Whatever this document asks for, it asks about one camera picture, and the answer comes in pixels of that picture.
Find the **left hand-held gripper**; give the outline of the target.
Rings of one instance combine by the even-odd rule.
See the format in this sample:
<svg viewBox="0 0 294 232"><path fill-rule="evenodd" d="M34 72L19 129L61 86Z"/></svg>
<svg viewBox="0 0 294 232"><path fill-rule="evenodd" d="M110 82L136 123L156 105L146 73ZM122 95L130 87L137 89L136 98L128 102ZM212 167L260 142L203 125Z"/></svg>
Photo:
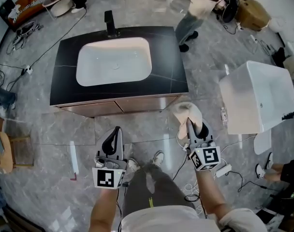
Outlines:
<svg viewBox="0 0 294 232"><path fill-rule="evenodd" d="M102 152L94 157L92 168L94 186L101 189L118 189L127 170L127 159L124 159L124 140L121 127L115 127L105 133Z"/></svg>

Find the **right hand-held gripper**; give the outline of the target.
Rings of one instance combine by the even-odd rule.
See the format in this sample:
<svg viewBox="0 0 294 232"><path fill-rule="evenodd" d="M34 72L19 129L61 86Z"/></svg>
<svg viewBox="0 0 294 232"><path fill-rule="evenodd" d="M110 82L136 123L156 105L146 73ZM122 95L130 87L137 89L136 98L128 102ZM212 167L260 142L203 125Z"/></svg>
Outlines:
<svg viewBox="0 0 294 232"><path fill-rule="evenodd" d="M215 168L221 162L221 151L220 147L213 140L213 129L211 126L203 119L202 129L199 133L200 139L198 139L195 125L189 118L186 125L189 140L189 146L186 148L186 160L193 164L195 171Z"/></svg>

